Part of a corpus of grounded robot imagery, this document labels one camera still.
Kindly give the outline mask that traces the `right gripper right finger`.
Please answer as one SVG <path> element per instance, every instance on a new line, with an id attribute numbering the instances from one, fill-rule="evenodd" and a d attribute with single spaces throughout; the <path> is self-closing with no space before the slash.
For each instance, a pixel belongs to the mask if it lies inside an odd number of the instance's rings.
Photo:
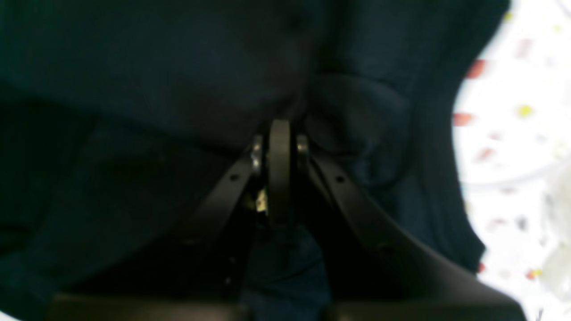
<path id="1" fill-rule="evenodd" d="M 524 321 L 511 297 L 480 283 L 399 228 L 330 156 L 292 147 L 302 219 L 320 245 L 333 302 L 323 321 Z"/>

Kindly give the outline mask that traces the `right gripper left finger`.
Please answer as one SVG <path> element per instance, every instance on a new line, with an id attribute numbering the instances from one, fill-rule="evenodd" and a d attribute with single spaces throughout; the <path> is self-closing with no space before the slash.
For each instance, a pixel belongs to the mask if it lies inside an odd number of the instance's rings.
<path id="1" fill-rule="evenodd" d="M 291 125 L 276 119 L 235 162 L 200 207 L 171 232 L 168 253 L 177 282 L 165 296 L 65 294 L 48 321 L 251 321 L 236 301 L 250 233 L 261 222 L 291 226 Z"/>

